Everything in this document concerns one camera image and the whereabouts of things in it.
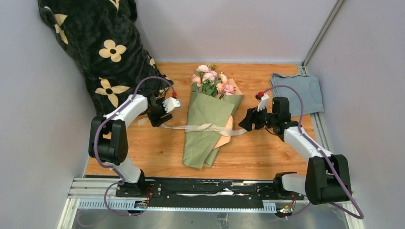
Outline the peach green wrapping paper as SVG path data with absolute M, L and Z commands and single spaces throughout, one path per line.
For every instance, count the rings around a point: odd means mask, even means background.
M 235 95 L 219 99 L 202 93 L 191 93 L 185 126 L 184 165 L 196 169 L 211 167 L 220 147 L 229 143 L 231 136 L 239 135 L 233 130 L 234 114 L 244 95 L 235 81 L 230 80 L 236 86 Z

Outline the pink fake flower bunch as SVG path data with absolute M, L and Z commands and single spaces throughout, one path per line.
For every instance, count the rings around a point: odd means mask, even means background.
M 216 65 L 199 65 L 191 76 L 192 91 L 222 99 L 226 95 L 235 95 L 236 86 L 223 72 L 216 71 Z

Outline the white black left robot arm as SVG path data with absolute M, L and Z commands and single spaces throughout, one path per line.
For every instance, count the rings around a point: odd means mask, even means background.
M 176 96 L 158 98 L 152 105 L 146 96 L 131 94 L 112 112 L 96 116 L 91 122 L 89 156 L 101 167 L 111 169 L 120 178 L 117 188 L 131 197 L 150 191 L 145 174 L 129 158 L 127 129 L 135 119 L 146 113 L 153 127 L 172 119 L 171 112 L 181 106 Z

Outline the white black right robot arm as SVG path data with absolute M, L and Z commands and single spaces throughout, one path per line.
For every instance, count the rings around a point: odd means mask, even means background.
M 297 121 L 291 120 L 289 108 L 286 97 L 275 97 L 272 99 L 272 112 L 261 105 L 249 108 L 238 124 L 247 131 L 264 127 L 273 129 L 274 134 L 296 150 L 307 163 L 304 176 L 296 172 L 276 174 L 273 194 L 278 199 L 285 199 L 292 192 L 302 194 L 313 205 L 348 201 L 352 190 L 346 157 L 335 155 L 316 143 Z

